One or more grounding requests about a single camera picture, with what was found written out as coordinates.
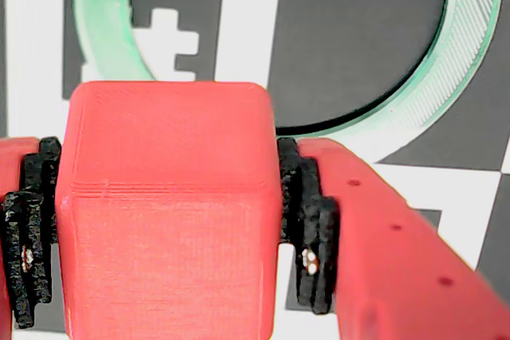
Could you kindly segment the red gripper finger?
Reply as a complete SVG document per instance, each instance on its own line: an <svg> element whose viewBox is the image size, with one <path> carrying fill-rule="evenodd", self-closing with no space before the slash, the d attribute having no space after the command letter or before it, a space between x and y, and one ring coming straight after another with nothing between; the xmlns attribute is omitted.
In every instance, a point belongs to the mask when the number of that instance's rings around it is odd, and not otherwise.
<svg viewBox="0 0 510 340"><path fill-rule="evenodd" d="M52 301L51 246L57 243L56 137L1 140L1 290L21 329Z"/></svg>
<svg viewBox="0 0 510 340"><path fill-rule="evenodd" d="M330 139L277 141L296 297L343 339L506 339L509 308L368 164Z"/></svg>

